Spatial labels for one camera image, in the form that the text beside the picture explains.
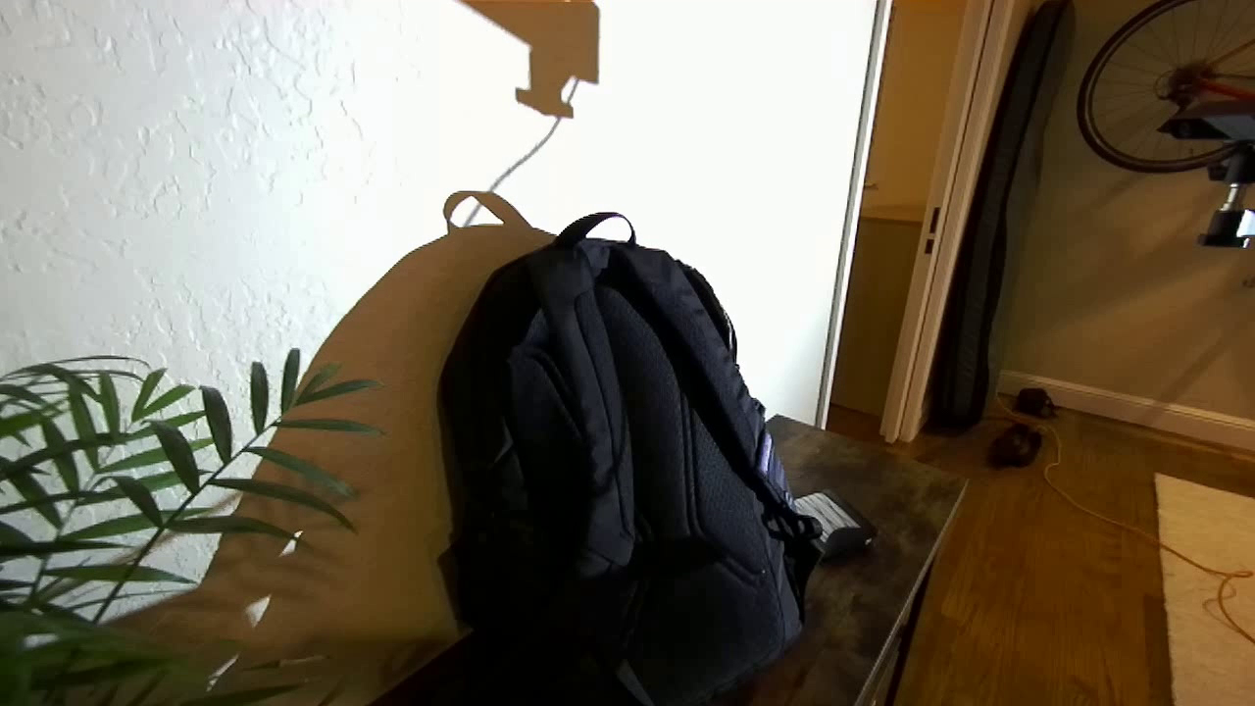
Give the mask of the grey black wallet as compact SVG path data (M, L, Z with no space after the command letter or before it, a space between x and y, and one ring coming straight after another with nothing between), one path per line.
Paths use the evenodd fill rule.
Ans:
M817 547L830 563L863 558L874 540L874 533L830 494L800 494L795 515L817 526Z

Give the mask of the dark navy backpack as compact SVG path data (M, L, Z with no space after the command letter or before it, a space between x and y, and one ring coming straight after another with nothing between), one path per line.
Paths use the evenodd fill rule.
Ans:
M574 221L486 279L438 405L454 706L698 706L800 640L820 526L694 265Z

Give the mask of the dark shoe on floor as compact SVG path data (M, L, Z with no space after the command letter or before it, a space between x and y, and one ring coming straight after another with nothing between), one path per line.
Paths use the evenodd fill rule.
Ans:
M1042 430L1033 423L1008 423L993 447L987 447L987 462L997 472L1003 465L1029 465L1037 456L1042 451Z

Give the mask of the green palm plant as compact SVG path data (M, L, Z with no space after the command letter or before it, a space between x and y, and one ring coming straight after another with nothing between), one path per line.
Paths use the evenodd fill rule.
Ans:
M285 451L285 430L350 435L329 366L251 366L248 394L188 384L127 351L0 373L0 706L276 706L293 690L132 624L192 587L186 540L298 547L342 523L350 485Z

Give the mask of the beige floor rug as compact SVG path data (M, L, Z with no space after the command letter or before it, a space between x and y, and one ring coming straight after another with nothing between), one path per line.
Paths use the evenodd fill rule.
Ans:
M1158 478L1173 706L1255 706L1255 496Z

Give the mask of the bicycle wheel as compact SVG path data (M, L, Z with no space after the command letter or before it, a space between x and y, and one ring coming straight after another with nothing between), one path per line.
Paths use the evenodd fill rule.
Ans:
M1255 0L1148 0L1091 60L1074 98L1084 139L1129 171L1190 171L1231 153L1190 109L1246 103Z

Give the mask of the white door frame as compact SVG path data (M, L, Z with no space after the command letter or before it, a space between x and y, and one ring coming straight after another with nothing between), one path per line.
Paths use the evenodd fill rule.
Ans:
M961 15L936 155L928 167L928 190L878 423L888 443L914 443L924 419L924 392L954 265L961 253L997 104L1033 2L1037 0L967 0Z

